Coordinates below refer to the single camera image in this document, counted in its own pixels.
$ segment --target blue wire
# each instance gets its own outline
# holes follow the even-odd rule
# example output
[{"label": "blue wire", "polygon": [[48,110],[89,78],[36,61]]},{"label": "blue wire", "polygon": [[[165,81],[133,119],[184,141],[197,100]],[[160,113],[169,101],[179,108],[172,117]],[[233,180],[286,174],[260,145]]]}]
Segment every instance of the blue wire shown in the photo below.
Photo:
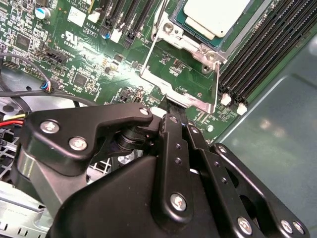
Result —
[{"label": "blue wire", "polygon": [[44,84],[44,86],[41,87],[41,89],[46,89],[48,86],[48,83],[46,82],[46,84]]}]

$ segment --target mounting hole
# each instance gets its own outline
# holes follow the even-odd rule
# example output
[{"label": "mounting hole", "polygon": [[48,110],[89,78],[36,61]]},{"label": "mounting hole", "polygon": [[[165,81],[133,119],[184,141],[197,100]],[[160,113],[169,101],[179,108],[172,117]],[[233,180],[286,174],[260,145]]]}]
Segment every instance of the mounting hole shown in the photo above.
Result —
[{"label": "mounting hole", "polygon": [[145,109],[145,108],[140,108],[140,112],[143,114],[143,115],[149,115],[150,113],[148,112],[148,110],[147,109]]},{"label": "mounting hole", "polygon": [[222,178],[221,179],[221,182],[223,182],[224,184],[227,184],[228,183],[228,180],[226,178]]},{"label": "mounting hole", "polygon": [[203,74],[208,74],[210,72],[211,72],[211,68],[210,67],[208,67],[207,65],[203,65],[202,66],[202,73]]},{"label": "mounting hole", "polygon": [[180,158],[178,158],[178,157],[177,157],[177,158],[175,159],[175,163],[177,163],[177,164],[179,164],[179,165],[180,165],[180,164],[182,163],[182,160],[181,160]]},{"label": "mounting hole", "polygon": [[178,122],[177,118],[174,117],[174,116],[170,116],[169,119],[170,119],[172,122],[174,122],[174,123],[177,123],[177,122]]},{"label": "mounting hole", "polygon": [[13,108],[13,106],[5,105],[5,106],[3,106],[2,110],[4,110],[6,113],[11,113],[14,111],[14,108]]}]

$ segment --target cable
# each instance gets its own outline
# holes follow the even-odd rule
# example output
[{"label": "cable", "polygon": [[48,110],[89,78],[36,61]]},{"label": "cable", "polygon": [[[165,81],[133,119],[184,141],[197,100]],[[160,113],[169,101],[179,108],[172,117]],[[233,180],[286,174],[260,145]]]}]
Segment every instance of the cable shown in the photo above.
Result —
[{"label": "cable", "polygon": [[19,114],[19,115],[15,115],[15,116],[4,116],[5,120],[13,120],[13,119],[24,119],[24,117],[26,117],[26,114]]},{"label": "cable", "polygon": [[36,65],[34,64],[32,61],[22,57],[22,56],[19,56],[19,55],[16,55],[16,54],[11,54],[11,53],[0,53],[0,57],[14,57],[14,58],[18,58],[20,60],[23,60],[24,62],[30,64],[34,69],[36,69],[40,75],[43,77],[43,79],[48,83],[48,88],[51,88],[51,81],[50,79],[43,73],[43,71],[41,71],[41,69]]},{"label": "cable", "polygon": [[[12,92],[12,90],[6,85],[1,75],[3,58],[0,59],[0,88],[4,92]],[[23,110],[23,112],[32,112],[30,106],[20,97],[13,97],[12,100]]]},{"label": "cable", "polygon": [[52,96],[52,97],[58,97],[58,98],[66,98],[70,99],[82,104],[85,104],[87,106],[96,106],[98,104],[91,102],[84,98],[79,98],[76,96],[72,96],[66,93],[55,91],[54,93],[46,93],[44,91],[17,91],[17,92],[0,92],[0,97],[27,97],[27,96]]},{"label": "cable", "polygon": [[3,122],[0,122],[0,127],[6,126],[6,125],[12,125],[12,124],[23,125],[23,121],[21,121],[21,120],[3,121]]}]

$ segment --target black memory slot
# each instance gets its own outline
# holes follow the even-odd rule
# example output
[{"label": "black memory slot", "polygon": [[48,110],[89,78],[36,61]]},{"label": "black memory slot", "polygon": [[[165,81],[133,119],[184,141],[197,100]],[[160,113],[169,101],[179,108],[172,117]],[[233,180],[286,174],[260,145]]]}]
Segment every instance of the black memory slot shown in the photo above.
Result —
[{"label": "black memory slot", "polygon": [[298,9],[301,9],[305,5],[304,1],[297,1],[291,5],[283,13],[283,17],[280,17],[276,20],[274,25],[270,27],[267,31],[264,40],[261,44],[257,45],[256,48],[252,51],[251,55],[248,57],[248,63],[245,63],[239,71],[231,78],[230,83],[227,84],[227,87],[230,90],[237,92],[243,84],[248,83],[245,81],[245,78],[249,78],[250,70],[258,70],[256,65],[259,63],[261,58],[268,56],[267,51],[271,45],[279,45],[277,41],[283,39],[283,29],[290,23],[290,19],[298,12]]},{"label": "black memory slot", "polygon": [[132,0],[130,2],[127,13],[121,18],[119,23],[119,26],[121,26],[124,23],[124,26],[122,29],[123,31],[128,27],[129,23],[132,21],[140,1],[141,0]]},{"label": "black memory slot", "polygon": [[126,0],[119,0],[117,5],[115,6],[115,9],[113,10],[113,15],[108,16],[105,20],[105,27],[108,28],[108,30],[112,29],[117,22],[118,18],[121,15],[121,12],[123,10],[124,4]]},{"label": "black memory slot", "polygon": [[130,48],[130,46],[132,45],[132,43],[134,42],[134,39],[136,37],[136,35],[138,34],[138,32],[140,31],[141,27],[144,24],[145,19],[147,18],[149,11],[151,9],[151,7],[153,6],[153,3],[155,2],[155,0],[147,0],[147,2],[145,3],[145,5],[142,8],[141,14],[139,15],[139,17],[137,19],[134,19],[136,22],[134,25],[134,27],[131,27],[131,29],[129,30],[123,46],[125,48]]},{"label": "black memory slot", "polygon": [[250,54],[255,46],[261,42],[268,28],[278,19],[278,17],[283,13],[288,5],[292,3],[292,0],[283,0],[280,2],[275,9],[267,16],[266,20],[262,23],[258,30],[256,30],[248,39],[248,41],[244,44],[244,46],[240,49],[238,54],[229,62],[226,68],[222,71],[220,75],[221,85],[226,85],[231,76],[233,76],[243,61],[246,61],[246,55]]},{"label": "black memory slot", "polygon": [[102,24],[101,24],[101,27],[100,27],[100,34],[105,36],[108,32],[109,32],[109,20],[111,19],[111,17],[113,16],[113,13],[116,9],[116,7],[118,6],[118,3],[122,1],[122,0],[111,0],[108,4],[107,4],[107,7],[106,7],[106,12],[108,11],[108,9],[111,7],[111,4],[112,4],[112,8],[109,12],[108,15],[105,16]]},{"label": "black memory slot", "polygon": [[288,47],[289,39],[296,34],[296,31],[299,30],[301,24],[306,20],[307,16],[314,10],[317,3],[314,0],[309,0],[310,3],[306,2],[301,8],[297,9],[297,14],[294,13],[284,29],[280,31],[275,36],[275,39],[272,40],[272,43],[266,45],[266,50],[264,52],[263,59],[256,59],[255,64],[252,65],[253,68],[250,68],[247,73],[247,79],[244,80],[239,86],[235,89],[235,92],[238,95],[242,95],[243,91],[248,85],[251,85],[255,76],[259,75],[262,70],[267,67],[272,57],[279,53],[284,47]]},{"label": "black memory slot", "polygon": [[267,68],[261,72],[261,74],[257,75],[254,79],[254,83],[247,85],[241,95],[244,98],[249,97],[254,90],[266,79],[266,77],[272,72],[272,70],[277,67],[277,65],[287,56],[287,54],[299,43],[300,39],[305,36],[311,28],[317,23],[317,14],[310,15],[309,19],[306,21],[305,25],[295,37],[289,40],[288,47],[284,47],[284,49],[276,54],[275,57],[271,60],[270,64],[268,64]]}]

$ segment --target yellow wire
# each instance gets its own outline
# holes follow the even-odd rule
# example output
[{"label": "yellow wire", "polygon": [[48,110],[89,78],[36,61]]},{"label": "yellow wire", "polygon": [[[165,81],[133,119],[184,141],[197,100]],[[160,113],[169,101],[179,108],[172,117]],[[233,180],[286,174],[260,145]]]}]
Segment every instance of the yellow wire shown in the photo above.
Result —
[{"label": "yellow wire", "polygon": [[25,114],[20,114],[20,115],[15,115],[11,117],[7,117],[5,120],[12,120],[12,119],[17,119],[17,118],[24,118],[26,115]]}]

